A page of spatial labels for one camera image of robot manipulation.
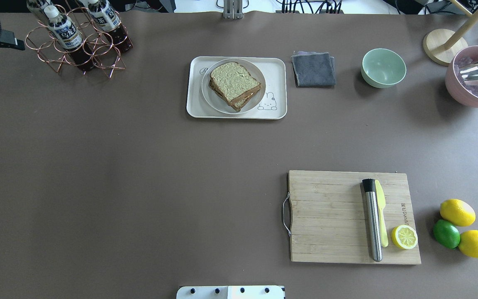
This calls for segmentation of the white round plate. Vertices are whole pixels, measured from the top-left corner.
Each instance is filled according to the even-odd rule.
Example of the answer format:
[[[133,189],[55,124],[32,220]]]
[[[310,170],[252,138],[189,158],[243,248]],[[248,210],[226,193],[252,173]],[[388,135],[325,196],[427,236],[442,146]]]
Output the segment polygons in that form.
[[[257,66],[244,59],[228,58],[205,72],[201,91],[207,104],[218,112],[238,115],[260,103],[266,85]]]

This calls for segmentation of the bread slice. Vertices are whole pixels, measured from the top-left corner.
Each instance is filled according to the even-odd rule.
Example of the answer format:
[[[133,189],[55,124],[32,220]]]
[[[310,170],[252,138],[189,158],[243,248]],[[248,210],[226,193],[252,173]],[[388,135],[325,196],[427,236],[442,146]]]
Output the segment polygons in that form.
[[[224,89],[226,97],[230,100],[260,84],[244,66],[237,62],[228,62],[216,67],[210,73],[210,80]]]
[[[262,93],[265,91],[264,84],[260,83],[254,89],[245,90],[238,97],[230,100],[226,97],[224,89],[215,85],[212,80],[209,83],[204,83],[202,87],[202,93],[207,103],[226,114],[240,114],[252,110],[260,103],[263,97]]]

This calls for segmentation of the cream rabbit serving tray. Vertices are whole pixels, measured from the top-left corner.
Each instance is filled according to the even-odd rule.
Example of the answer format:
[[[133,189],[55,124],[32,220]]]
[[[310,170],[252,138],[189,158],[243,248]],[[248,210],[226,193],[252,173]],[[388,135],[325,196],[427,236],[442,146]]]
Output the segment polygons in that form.
[[[257,66],[264,75],[266,89],[260,103],[249,112],[231,115],[218,112],[207,104],[201,91],[205,72],[222,59],[244,59]],[[186,109],[195,118],[235,118],[277,120],[287,113],[286,67],[275,57],[198,56],[191,62]]]

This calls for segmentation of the tea bottle back left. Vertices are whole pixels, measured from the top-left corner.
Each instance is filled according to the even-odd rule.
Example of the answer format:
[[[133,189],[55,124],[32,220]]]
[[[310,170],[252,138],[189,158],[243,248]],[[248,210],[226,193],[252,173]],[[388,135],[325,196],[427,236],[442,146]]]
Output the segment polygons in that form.
[[[51,0],[27,0],[26,6],[28,10],[40,21],[43,25],[48,25],[48,17],[45,14],[44,8],[52,5]]]

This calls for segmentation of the tea bottle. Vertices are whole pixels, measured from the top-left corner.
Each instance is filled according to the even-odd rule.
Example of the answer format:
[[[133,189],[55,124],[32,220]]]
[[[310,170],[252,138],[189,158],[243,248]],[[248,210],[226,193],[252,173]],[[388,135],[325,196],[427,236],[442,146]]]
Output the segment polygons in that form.
[[[26,6],[28,10],[40,21],[43,25],[48,25],[48,17],[45,14],[44,8],[52,5],[51,0],[27,0]]]
[[[121,53],[133,48],[121,19],[108,0],[89,0],[87,8],[95,26],[108,34],[109,40]]]
[[[44,8],[48,17],[47,28],[55,35],[61,47],[68,51],[75,65],[82,71],[92,70],[95,65],[85,38],[74,25],[72,19],[60,13],[54,5]]]

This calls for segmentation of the tea bottle front left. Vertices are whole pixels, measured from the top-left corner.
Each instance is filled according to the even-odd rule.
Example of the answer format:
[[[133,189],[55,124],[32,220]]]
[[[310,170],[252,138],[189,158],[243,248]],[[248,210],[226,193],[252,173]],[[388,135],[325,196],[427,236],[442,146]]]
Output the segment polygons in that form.
[[[95,65],[85,38],[74,25],[72,19],[60,13],[54,5],[44,8],[48,17],[47,28],[55,35],[61,47],[68,51],[75,65],[82,71],[92,70]]]

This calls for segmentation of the tea bottle right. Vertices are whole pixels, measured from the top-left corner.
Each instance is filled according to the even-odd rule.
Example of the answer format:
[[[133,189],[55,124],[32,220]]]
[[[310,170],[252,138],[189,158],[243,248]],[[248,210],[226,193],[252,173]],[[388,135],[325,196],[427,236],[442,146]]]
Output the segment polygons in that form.
[[[121,19],[108,0],[89,0],[87,8],[95,26],[108,34],[109,40],[121,53],[133,48]]]

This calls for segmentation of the wooden cutting board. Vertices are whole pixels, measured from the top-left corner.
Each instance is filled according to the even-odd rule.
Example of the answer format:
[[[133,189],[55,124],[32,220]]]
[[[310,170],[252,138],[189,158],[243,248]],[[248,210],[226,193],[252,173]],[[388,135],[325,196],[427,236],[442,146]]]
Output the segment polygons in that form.
[[[362,180],[376,179],[386,198],[386,229],[416,228],[407,175],[290,170],[290,259],[293,262],[374,264]]]

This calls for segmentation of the mint green bowl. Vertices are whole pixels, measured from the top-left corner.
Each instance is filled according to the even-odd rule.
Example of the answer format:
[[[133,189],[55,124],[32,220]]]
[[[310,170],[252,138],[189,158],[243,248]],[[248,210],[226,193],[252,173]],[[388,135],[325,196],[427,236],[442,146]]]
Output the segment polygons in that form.
[[[406,73],[404,60],[390,49],[372,49],[362,58],[361,76],[372,87],[392,87],[400,83]]]

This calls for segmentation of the steel cylinder muddler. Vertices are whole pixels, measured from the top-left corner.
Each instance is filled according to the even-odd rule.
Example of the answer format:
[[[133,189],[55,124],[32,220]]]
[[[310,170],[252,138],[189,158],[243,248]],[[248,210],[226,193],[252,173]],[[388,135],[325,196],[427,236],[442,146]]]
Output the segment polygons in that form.
[[[383,259],[382,246],[380,242],[379,208],[377,203],[377,190],[374,179],[362,180],[364,189],[364,202],[366,203],[366,219],[368,237],[370,240],[371,258],[375,262]]]

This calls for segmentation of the yellow plastic knife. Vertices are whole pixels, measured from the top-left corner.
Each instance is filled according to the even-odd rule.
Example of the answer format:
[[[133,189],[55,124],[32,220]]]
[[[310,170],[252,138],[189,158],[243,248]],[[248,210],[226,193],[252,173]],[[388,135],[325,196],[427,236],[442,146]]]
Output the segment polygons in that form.
[[[377,193],[377,206],[378,206],[378,216],[379,216],[379,230],[380,230],[380,243],[383,248],[386,248],[389,245],[388,233],[385,224],[384,209],[386,207],[386,198],[383,187],[381,186],[379,180],[374,180]]]

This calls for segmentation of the wooden stand with round base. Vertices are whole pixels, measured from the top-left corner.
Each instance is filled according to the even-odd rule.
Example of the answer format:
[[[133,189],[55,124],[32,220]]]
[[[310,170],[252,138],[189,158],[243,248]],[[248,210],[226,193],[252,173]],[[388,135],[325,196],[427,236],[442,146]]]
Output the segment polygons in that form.
[[[463,37],[478,22],[478,9],[470,12],[457,0],[450,2],[459,8],[468,19],[456,32],[449,29],[435,29],[423,38],[423,49],[427,56],[442,66],[449,66],[455,55],[468,47]]]

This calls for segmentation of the upper whole lemon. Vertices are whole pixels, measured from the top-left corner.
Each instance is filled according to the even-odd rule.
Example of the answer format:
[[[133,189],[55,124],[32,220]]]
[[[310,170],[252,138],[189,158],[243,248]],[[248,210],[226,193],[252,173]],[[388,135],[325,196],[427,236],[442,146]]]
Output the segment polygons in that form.
[[[440,204],[440,215],[456,226],[469,226],[476,221],[476,212],[461,199],[448,199]]]

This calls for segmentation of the lower whole lemon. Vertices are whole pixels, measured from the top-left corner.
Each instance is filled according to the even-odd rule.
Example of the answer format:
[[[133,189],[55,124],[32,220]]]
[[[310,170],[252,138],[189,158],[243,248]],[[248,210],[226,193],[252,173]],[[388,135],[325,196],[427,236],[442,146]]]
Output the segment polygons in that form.
[[[461,233],[458,249],[467,257],[478,258],[478,230]]]

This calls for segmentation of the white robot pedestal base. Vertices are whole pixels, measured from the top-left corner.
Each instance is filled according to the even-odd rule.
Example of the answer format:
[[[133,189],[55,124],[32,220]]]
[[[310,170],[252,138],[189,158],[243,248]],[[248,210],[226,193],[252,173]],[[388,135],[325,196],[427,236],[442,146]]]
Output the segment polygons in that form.
[[[278,285],[183,286],[177,299],[285,299],[285,287]]]

